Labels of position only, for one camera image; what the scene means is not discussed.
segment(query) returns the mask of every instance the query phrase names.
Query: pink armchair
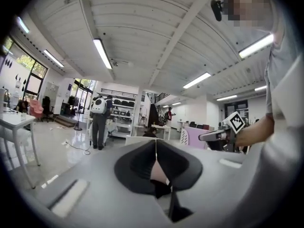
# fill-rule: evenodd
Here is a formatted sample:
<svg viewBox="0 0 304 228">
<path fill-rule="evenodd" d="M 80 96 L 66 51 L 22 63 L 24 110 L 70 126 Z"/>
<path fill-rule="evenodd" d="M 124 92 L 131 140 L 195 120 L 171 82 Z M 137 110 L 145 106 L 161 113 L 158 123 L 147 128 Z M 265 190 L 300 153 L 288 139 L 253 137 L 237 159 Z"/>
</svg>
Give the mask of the pink armchair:
<svg viewBox="0 0 304 228">
<path fill-rule="evenodd" d="M 42 118 L 43 116 L 43 107 L 41 106 L 40 101 L 30 100 L 29 102 L 29 114 L 36 118 Z"/>
</svg>

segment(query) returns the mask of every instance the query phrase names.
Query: man in red shirt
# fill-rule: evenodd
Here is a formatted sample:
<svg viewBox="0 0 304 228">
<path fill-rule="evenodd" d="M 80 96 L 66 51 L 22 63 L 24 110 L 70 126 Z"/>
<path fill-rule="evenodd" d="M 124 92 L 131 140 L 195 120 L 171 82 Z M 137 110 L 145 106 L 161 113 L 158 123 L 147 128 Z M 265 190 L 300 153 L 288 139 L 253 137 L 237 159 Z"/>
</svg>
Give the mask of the man in red shirt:
<svg viewBox="0 0 304 228">
<path fill-rule="evenodd" d="M 168 110 L 168 119 L 167 119 L 167 126 L 168 126 L 168 127 L 171 127 L 172 116 L 175 116 L 175 115 L 176 115 L 176 114 L 173 114 L 173 115 L 172 115 L 171 110 L 172 110 L 172 107 L 169 107 L 169 110 Z"/>
</svg>

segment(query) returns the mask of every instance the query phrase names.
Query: white table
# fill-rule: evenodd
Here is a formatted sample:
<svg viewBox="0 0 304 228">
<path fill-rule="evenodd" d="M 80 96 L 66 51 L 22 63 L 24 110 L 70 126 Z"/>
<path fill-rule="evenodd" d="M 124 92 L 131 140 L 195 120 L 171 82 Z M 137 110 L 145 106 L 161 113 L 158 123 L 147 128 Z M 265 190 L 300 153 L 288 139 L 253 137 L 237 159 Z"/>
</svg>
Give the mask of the white table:
<svg viewBox="0 0 304 228">
<path fill-rule="evenodd" d="M 3 111 L 11 111 L 11 109 L 4 107 Z M 27 114 L 22 115 L 22 113 L 4 112 L 4 113 L 0 114 L 0 125 L 2 126 L 2 131 L 3 131 L 2 137 L 4 139 L 4 145 L 5 145 L 6 151 L 8 153 L 8 156 L 10 158 L 7 140 L 9 140 L 10 142 L 13 142 L 15 144 L 17 157 L 21 164 L 23 173 L 26 176 L 27 181 L 29 182 L 31 188 L 33 188 L 33 189 L 35 188 L 35 185 L 34 185 L 33 181 L 31 180 L 28 170 L 22 159 L 21 149 L 20 149 L 20 145 L 18 142 L 17 131 L 18 131 L 18 129 L 23 128 L 24 126 L 30 124 L 33 151 L 34 151 L 36 163 L 38 166 L 40 166 L 38 156 L 36 153 L 35 139 L 34 139 L 34 127 L 33 127 L 34 124 L 33 123 L 34 123 L 35 119 L 36 118 L 34 116 L 27 115 Z"/>
<path fill-rule="evenodd" d="M 164 129 L 169 130 L 168 140 L 170 140 L 170 134 L 171 134 L 171 127 L 168 126 L 159 126 L 159 125 L 151 125 L 151 127 L 155 127 L 156 129 Z"/>
</svg>

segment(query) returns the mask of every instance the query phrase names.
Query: fluorescent ceiling light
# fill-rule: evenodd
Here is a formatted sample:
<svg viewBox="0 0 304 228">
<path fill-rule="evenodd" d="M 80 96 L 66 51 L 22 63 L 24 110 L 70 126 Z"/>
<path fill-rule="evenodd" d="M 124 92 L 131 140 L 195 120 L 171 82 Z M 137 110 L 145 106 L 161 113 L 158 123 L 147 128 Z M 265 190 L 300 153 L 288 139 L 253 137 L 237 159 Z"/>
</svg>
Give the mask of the fluorescent ceiling light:
<svg viewBox="0 0 304 228">
<path fill-rule="evenodd" d="M 220 98 L 220 99 L 217 99 L 217 101 L 224 101 L 224 100 L 228 100 L 228 99 L 232 99 L 232 98 L 237 98 L 237 95 L 232 95 L 232 96 L 227 96 L 227 97 L 224 97 L 224 98 Z"/>
<path fill-rule="evenodd" d="M 23 22 L 23 20 L 20 17 L 17 17 L 17 22 L 23 28 L 25 33 L 29 33 L 28 27 L 25 25 L 25 23 Z"/>
<path fill-rule="evenodd" d="M 184 86 L 185 89 L 190 88 L 191 86 L 196 85 L 200 81 L 203 81 L 206 78 L 209 78 L 211 75 L 209 73 L 204 73 L 202 76 L 198 77 L 197 79 L 194 79 L 192 82 L 188 83 L 187 85 Z"/>
<path fill-rule="evenodd" d="M 56 62 L 59 66 L 64 67 L 61 62 L 59 62 L 52 54 L 48 52 L 48 50 L 44 50 L 44 53 L 48 55 L 54 62 Z"/>
<path fill-rule="evenodd" d="M 244 50 L 241 50 L 239 52 L 239 55 L 241 58 L 245 58 L 245 57 L 249 56 L 250 54 L 255 53 L 259 49 L 262 49 L 262 48 L 268 46 L 269 44 L 273 43 L 273 41 L 274 41 L 274 35 L 270 34 L 270 35 L 260 39 L 256 43 L 252 44 L 251 46 L 245 48 Z"/>
<path fill-rule="evenodd" d="M 259 87 L 259 88 L 255 88 L 255 91 L 259 91 L 259 90 L 263 90 L 263 89 L 266 89 L 267 86 L 262 86 L 262 87 Z"/>
<path fill-rule="evenodd" d="M 102 43 L 101 39 L 94 39 L 93 42 L 94 42 L 94 44 L 97 48 L 97 51 L 99 52 L 99 55 L 100 55 L 101 59 L 103 60 L 105 66 L 108 69 L 112 69 L 111 63 L 108 59 L 108 56 L 106 55 L 106 52 L 105 52 L 105 49 L 104 49 L 104 46 L 103 46 L 103 43 Z"/>
</svg>

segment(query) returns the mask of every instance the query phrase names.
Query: gray pants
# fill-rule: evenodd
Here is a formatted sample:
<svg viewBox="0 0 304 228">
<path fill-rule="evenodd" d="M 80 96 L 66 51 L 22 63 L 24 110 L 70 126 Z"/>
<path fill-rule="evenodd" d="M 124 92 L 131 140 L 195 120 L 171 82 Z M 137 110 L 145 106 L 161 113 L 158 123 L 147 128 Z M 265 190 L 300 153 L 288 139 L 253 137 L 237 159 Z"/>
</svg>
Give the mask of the gray pants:
<svg viewBox="0 0 304 228">
<path fill-rule="evenodd" d="M 101 114 L 93 115 L 92 140 L 93 145 L 102 146 L 104 144 L 106 117 Z"/>
</svg>

